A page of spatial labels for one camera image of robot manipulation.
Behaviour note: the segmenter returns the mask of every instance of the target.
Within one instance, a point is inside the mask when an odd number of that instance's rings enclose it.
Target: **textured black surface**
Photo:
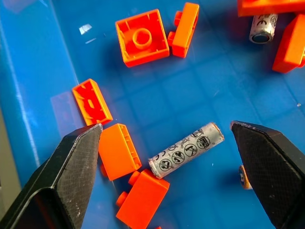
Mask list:
[[[93,188],[100,136],[80,136],[55,190],[76,229],[81,228]]]
[[[30,177],[0,229],[79,229],[91,195],[102,125],[66,135]]]
[[[291,164],[289,152],[284,153],[263,131],[248,124],[233,124],[232,132],[249,182],[270,221],[276,228],[287,228],[289,219],[304,201],[303,174]],[[271,130],[270,135],[282,134]]]

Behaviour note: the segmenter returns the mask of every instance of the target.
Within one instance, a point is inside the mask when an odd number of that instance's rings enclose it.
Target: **blue surface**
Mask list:
[[[0,105],[22,185],[65,134],[84,125],[71,88],[92,78],[113,115],[110,125],[127,125],[143,168],[208,122],[225,135],[225,142],[165,178],[171,186],[150,229],[273,228],[254,192],[239,184],[241,159],[229,124],[277,129],[305,152],[305,69],[271,71],[292,16],[280,15],[274,42],[259,46],[248,41],[251,18],[237,18],[235,1],[194,2],[200,14],[187,58],[131,69],[122,62],[114,22],[158,8],[168,34],[184,1],[0,3]],[[81,35],[86,24],[92,28]],[[126,228],[114,203],[130,189],[128,177],[113,186],[97,171],[83,228]]]

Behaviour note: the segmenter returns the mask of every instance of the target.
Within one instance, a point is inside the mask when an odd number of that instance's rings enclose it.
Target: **small battery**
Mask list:
[[[148,159],[149,166],[153,174],[161,179],[222,141],[224,136],[219,128],[215,123],[209,123]]]
[[[277,14],[259,15],[253,17],[249,39],[256,44],[271,42],[275,35]]]
[[[247,174],[246,174],[246,171],[245,171],[243,165],[239,166],[238,173],[239,173],[239,176],[240,176],[240,183],[243,186],[243,188],[244,189],[252,189],[252,186],[251,186],[251,184],[248,180],[248,177],[247,177]]]

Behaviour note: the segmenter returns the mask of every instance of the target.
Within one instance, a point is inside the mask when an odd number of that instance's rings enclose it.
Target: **orange lego brick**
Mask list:
[[[159,10],[117,21],[115,27],[127,67],[170,55]]]
[[[237,0],[238,16],[255,16],[305,10],[305,0]]]
[[[120,207],[116,217],[132,229],[145,229],[161,204],[170,184],[157,179],[146,169],[135,171],[129,184],[133,187],[129,194],[123,192],[116,204]]]
[[[134,172],[142,166],[127,127],[115,124],[104,129],[100,137],[101,172],[109,180]]]
[[[177,26],[176,32],[168,35],[168,44],[172,47],[173,55],[182,58],[186,57],[187,51],[195,31],[198,21],[199,5],[187,2],[183,12],[178,11],[174,24]]]
[[[113,120],[102,93],[94,80],[89,79],[82,82],[74,87],[72,92],[86,125],[96,123],[104,125]]]
[[[273,70],[288,73],[305,65],[305,14],[299,14],[285,29]]]

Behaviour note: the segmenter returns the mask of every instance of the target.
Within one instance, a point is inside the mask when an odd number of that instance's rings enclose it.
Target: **silver cylinder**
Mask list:
[[[259,15],[253,17],[249,39],[256,44],[271,42],[275,35],[277,14]]]
[[[224,136],[219,128],[215,123],[209,123],[148,159],[149,166],[153,174],[161,179],[222,141]]]

